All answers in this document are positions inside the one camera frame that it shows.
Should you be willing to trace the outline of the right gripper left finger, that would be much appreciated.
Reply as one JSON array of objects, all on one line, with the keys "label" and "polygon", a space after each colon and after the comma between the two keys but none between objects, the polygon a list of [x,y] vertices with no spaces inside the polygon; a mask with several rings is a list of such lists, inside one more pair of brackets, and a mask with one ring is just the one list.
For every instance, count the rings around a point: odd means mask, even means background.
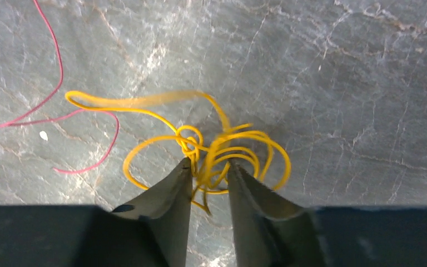
[{"label": "right gripper left finger", "polygon": [[94,205],[0,206],[0,266],[185,266],[191,161],[106,211]]}]

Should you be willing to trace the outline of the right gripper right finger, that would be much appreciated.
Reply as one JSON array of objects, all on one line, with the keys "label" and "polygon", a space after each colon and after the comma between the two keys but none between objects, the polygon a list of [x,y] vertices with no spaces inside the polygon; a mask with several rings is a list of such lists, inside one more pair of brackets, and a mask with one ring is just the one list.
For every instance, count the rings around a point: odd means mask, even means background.
[{"label": "right gripper right finger", "polygon": [[427,206],[302,207],[235,161],[227,180],[238,266],[427,266]]}]

